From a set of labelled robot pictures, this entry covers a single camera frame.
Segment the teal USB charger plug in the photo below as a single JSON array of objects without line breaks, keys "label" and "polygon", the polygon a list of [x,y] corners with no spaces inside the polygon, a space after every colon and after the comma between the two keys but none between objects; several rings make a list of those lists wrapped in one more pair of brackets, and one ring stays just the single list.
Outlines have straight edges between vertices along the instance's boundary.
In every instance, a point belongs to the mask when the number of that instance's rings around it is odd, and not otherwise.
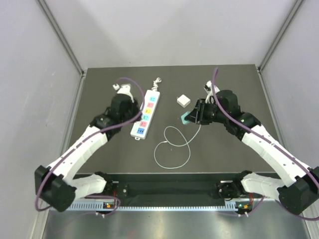
[{"label": "teal USB charger plug", "polygon": [[180,118],[183,125],[187,125],[190,122],[186,119],[186,117],[189,115],[189,111],[185,112]]}]

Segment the white power strip coloured sockets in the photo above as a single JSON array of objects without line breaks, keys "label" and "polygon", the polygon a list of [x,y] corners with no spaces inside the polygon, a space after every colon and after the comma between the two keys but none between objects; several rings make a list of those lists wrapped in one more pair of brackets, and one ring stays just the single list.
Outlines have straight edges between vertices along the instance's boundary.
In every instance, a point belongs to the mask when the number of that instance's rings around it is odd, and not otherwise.
[{"label": "white power strip coloured sockets", "polygon": [[134,123],[130,132],[130,135],[135,140],[146,138],[159,99],[159,91],[147,90],[144,97],[145,103],[142,106],[141,120]]}]

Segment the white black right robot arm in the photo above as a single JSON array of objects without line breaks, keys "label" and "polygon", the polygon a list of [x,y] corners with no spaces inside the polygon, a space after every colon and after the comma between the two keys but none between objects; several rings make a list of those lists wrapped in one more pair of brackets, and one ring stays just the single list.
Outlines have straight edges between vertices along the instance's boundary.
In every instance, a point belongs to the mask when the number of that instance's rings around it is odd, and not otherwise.
[{"label": "white black right robot arm", "polygon": [[199,125],[221,123],[243,144],[254,150],[279,176],[278,179],[243,171],[233,180],[233,192],[238,197],[256,193],[279,201],[294,215],[301,214],[319,199],[319,169],[311,168],[294,158],[279,144],[251,113],[243,112],[237,96],[222,90],[207,99],[198,99],[185,120]]}]

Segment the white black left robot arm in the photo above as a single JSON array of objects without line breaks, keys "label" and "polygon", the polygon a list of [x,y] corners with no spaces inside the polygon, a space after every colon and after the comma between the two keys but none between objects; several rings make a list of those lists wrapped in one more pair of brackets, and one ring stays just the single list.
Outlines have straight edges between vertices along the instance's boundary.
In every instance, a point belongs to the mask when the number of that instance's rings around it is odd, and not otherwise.
[{"label": "white black left robot arm", "polygon": [[115,95],[105,112],[93,118],[80,138],[60,158],[47,167],[40,165],[36,169],[36,210],[42,210],[39,200],[64,212],[74,200],[94,194],[104,198],[111,196],[113,183],[106,173],[96,172],[81,178],[75,178],[75,175],[100,147],[123,126],[139,120],[140,115],[137,99],[125,94]]}]

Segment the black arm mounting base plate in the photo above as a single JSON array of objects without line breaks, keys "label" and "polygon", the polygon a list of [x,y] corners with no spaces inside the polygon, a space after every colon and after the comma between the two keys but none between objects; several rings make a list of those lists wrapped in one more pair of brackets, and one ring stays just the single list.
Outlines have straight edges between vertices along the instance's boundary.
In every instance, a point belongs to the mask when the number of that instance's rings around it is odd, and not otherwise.
[{"label": "black arm mounting base plate", "polygon": [[239,185],[236,173],[149,173],[110,174],[110,181],[120,197],[136,196],[207,196],[234,199],[248,193]]}]

